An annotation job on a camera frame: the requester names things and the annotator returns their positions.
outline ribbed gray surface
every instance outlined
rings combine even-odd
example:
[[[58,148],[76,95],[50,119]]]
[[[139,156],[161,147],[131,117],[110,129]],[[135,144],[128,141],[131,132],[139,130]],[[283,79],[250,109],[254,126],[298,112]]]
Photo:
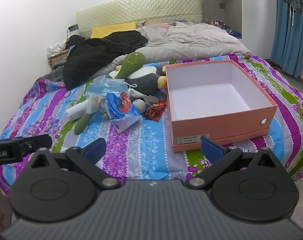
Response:
[[[128,180],[104,191],[91,209],[56,224],[18,220],[2,233],[7,240],[298,240],[303,231],[289,220],[252,225],[233,220],[207,194],[179,180]]]

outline blue surgical mask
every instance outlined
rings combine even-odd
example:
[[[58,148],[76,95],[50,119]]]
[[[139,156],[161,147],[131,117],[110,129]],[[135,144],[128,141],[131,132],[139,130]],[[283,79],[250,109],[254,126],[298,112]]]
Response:
[[[128,85],[124,79],[103,78],[101,81],[93,82],[88,86],[86,96],[97,94],[106,98],[107,93],[113,93],[118,96],[123,91],[128,93]]]

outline yellow pillow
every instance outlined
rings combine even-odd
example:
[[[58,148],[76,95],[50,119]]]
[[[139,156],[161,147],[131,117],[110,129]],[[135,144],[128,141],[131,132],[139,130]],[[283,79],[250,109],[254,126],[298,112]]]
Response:
[[[136,29],[136,22],[99,26],[92,29],[90,38],[104,38],[114,32],[132,31]]]

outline striped floral bed sheet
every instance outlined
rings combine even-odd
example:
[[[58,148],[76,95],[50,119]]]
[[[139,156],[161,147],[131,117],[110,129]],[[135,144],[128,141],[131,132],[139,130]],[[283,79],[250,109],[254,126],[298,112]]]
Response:
[[[264,146],[270,147],[293,179],[300,179],[303,177],[303,94],[266,61],[251,54],[220,56],[203,61],[225,59],[241,66],[278,104],[268,135],[234,145],[254,152]],[[173,60],[147,65],[163,66],[191,61]],[[75,135],[75,122],[69,121],[66,109],[86,99],[85,92],[91,82],[73,89],[69,95],[63,83],[39,81],[24,97],[22,107],[10,119],[0,139],[47,133],[53,139],[51,151],[57,153],[75,145],[84,147],[102,137],[107,142],[107,150],[97,166],[120,180],[186,180],[206,168],[208,161],[200,150],[173,153],[168,109],[159,122],[141,118],[121,134],[110,125],[107,115],[96,113],[89,128]],[[166,92],[161,91],[157,96],[166,99]],[[21,163],[0,168],[0,191],[4,195],[8,194],[10,186],[30,158],[31,155],[28,155]]]

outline cream quilted headboard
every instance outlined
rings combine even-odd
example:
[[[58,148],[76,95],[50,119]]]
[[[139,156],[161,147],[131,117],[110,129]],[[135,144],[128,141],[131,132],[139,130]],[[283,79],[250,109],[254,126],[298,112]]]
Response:
[[[80,35],[89,38],[91,30],[126,22],[149,19],[202,20],[202,0],[114,0],[76,13]]]

